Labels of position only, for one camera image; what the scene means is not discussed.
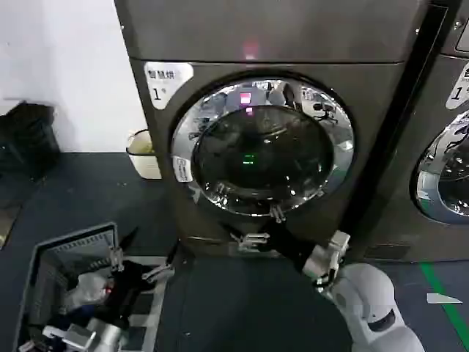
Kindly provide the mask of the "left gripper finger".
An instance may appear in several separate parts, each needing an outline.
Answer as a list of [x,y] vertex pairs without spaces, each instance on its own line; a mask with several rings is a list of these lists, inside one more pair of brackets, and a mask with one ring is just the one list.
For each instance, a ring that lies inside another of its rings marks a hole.
[[124,271],[124,253],[135,240],[138,231],[139,228],[135,227],[120,240],[118,239],[117,228],[114,228],[111,242],[108,245],[111,273]]
[[142,274],[141,278],[145,282],[159,282],[160,280],[169,279],[170,277],[172,277],[175,273],[173,262],[177,254],[178,247],[179,243],[176,242],[169,251],[164,264],[159,265],[153,268],[152,270]]

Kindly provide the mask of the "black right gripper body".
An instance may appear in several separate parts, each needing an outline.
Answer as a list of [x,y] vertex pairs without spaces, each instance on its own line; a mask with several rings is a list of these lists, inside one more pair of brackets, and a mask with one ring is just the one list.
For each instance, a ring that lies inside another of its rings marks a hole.
[[275,250],[287,259],[291,260],[295,269],[301,272],[307,259],[311,256],[317,244],[296,238],[284,222],[269,221],[266,223],[267,250]]

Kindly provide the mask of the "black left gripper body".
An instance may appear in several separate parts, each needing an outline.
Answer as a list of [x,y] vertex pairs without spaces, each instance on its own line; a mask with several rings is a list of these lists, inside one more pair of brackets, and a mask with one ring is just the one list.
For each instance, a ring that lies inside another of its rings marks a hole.
[[114,286],[104,303],[97,308],[97,318],[106,323],[129,323],[136,299],[147,290],[143,275],[147,266],[125,260],[124,269],[114,273]]

